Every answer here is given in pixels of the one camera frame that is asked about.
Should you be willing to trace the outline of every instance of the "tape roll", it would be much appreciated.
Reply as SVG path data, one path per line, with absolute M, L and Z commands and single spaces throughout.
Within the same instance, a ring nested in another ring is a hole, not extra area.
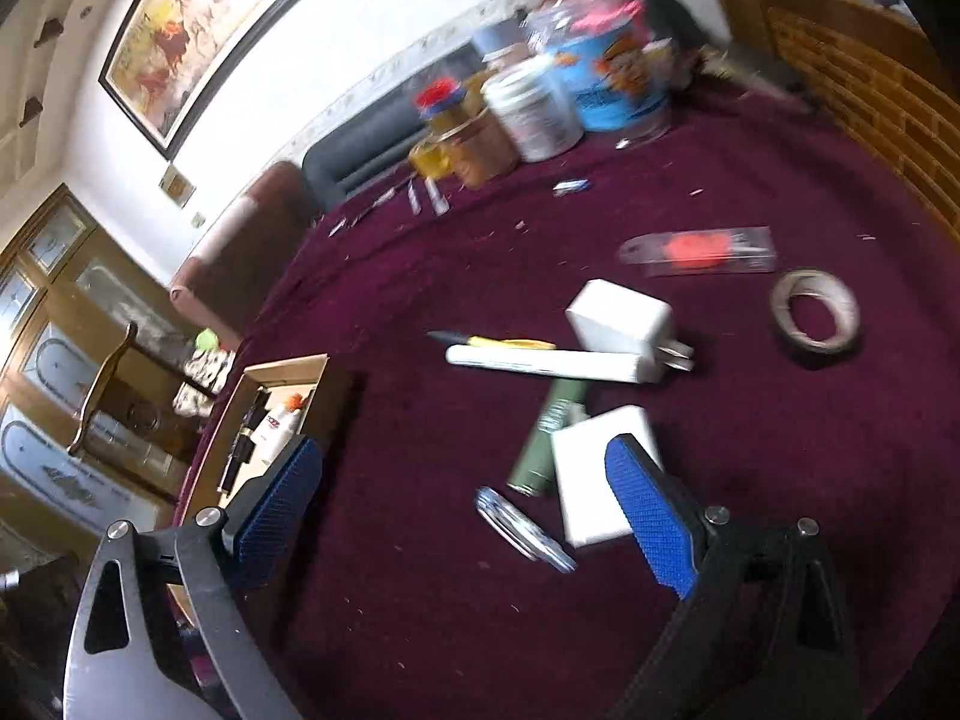
M 832 314 L 836 332 L 825 341 L 810 338 L 797 327 L 790 299 L 799 295 L 820 300 Z M 860 307 L 840 279 L 817 269 L 797 269 L 781 276 L 770 293 L 774 327 L 789 357 L 803 367 L 816 368 L 847 360 L 860 346 Z

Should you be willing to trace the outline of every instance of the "white plastic jar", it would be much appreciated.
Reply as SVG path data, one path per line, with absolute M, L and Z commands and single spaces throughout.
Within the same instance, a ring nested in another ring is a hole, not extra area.
M 584 129 L 549 57 L 535 56 L 483 85 L 483 97 L 525 162 L 542 162 L 579 143 Z

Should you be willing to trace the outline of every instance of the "purple tablecloth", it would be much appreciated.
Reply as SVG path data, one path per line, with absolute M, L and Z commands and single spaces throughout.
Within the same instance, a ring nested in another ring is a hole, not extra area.
M 552 196 L 580 177 L 591 190 Z M 342 214 L 326 218 L 239 355 L 237 370 L 328 352 L 365 384 L 330 495 L 304 525 L 280 642 L 320 709 L 582 720 L 642 664 L 676 597 L 632 539 L 582 550 L 562 576 L 473 510 L 479 485 L 504 490 L 549 382 L 450 367 L 424 336 L 576 348 L 563 309 L 592 278 L 668 301 L 698 361 L 662 386 L 594 386 L 592 413 L 647 409 L 664 464 L 704 504 L 758 524 L 819 520 L 865 703 L 878 702 L 960 577 L 960 257 L 944 232 L 831 124 L 717 90 L 643 148 L 588 142 L 478 193 L 445 189 L 444 218 L 422 191 L 419 218 L 405 193 L 332 239 Z M 656 279 L 616 260 L 643 233 L 752 225 L 770 225 L 781 269 L 816 266 L 853 289 L 858 357 L 815 372 L 789 362 L 767 313 L 774 274 Z M 555 498 L 521 505 L 563 533 Z

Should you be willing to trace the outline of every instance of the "black picture frame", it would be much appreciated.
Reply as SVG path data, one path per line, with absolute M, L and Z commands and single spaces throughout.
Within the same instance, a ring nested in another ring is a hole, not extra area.
M 150 144 L 160 152 L 167 162 L 172 162 L 181 151 L 181 148 L 184 147 L 184 144 L 186 143 L 187 138 L 190 136 L 191 131 L 200 120 L 200 116 L 203 116 L 203 111 L 205 111 L 208 105 L 210 105 L 210 103 L 213 101 L 213 98 L 216 97 L 220 88 L 227 81 L 230 74 L 236 70 L 240 62 L 243 61 L 244 57 L 260 41 L 260 38 L 262 38 L 270 30 L 270 28 L 300 0 L 275 0 L 271 6 L 264 11 L 260 18 L 258 18 L 250 26 L 240 40 L 237 41 L 237 44 L 232 48 L 232 50 L 223 58 L 216 71 L 214 71 L 213 75 L 210 76 L 209 81 L 203 86 L 203 89 L 200 90 L 197 98 L 193 101 L 193 104 L 190 105 L 184 114 L 184 120 L 176 129 L 176 132 L 174 132 L 170 139 L 170 143 L 167 143 L 166 145 L 161 141 L 158 141 L 157 138 L 155 138 L 155 135 L 152 134 L 147 127 L 144 127 L 143 122 L 136 117 L 136 113 L 131 110 L 131 108 L 126 104 L 126 101 L 117 93 L 117 90 L 110 85 L 109 80 L 107 79 L 110 66 L 113 64 L 117 50 L 120 49 L 120 45 L 123 42 L 128 27 L 130 26 L 133 18 L 136 16 L 137 9 L 142 1 L 143 0 L 133 0 L 133 3 L 128 9 L 126 15 L 124 15 L 123 23 L 121 23 L 120 28 L 117 31 L 117 35 L 114 37 L 112 45 L 110 45 L 109 52 L 107 52 L 107 59 L 104 61 L 103 69 L 100 71 L 100 86 L 107 92 L 109 98 L 111 98 L 114 103 L 119 106 L 120 110 L 123 111 L 133 126 L 136 127 L 141 133 L 141 135 L 143 135 L 143 137 L 146 138 Z

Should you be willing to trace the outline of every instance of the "red lid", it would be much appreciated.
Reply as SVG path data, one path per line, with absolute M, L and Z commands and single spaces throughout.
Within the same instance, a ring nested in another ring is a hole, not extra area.
M 414 98 L 414 105 L 421 109 L 432 108 L 434 105 L 442 103 L 446 98 L 450 97 L 450 95 L 456 93 L 459 88 L 460 84 L 457 82 L 457 79 L 444 76 L 442 79 L 435 80 L 419 93 L 419 95 Z

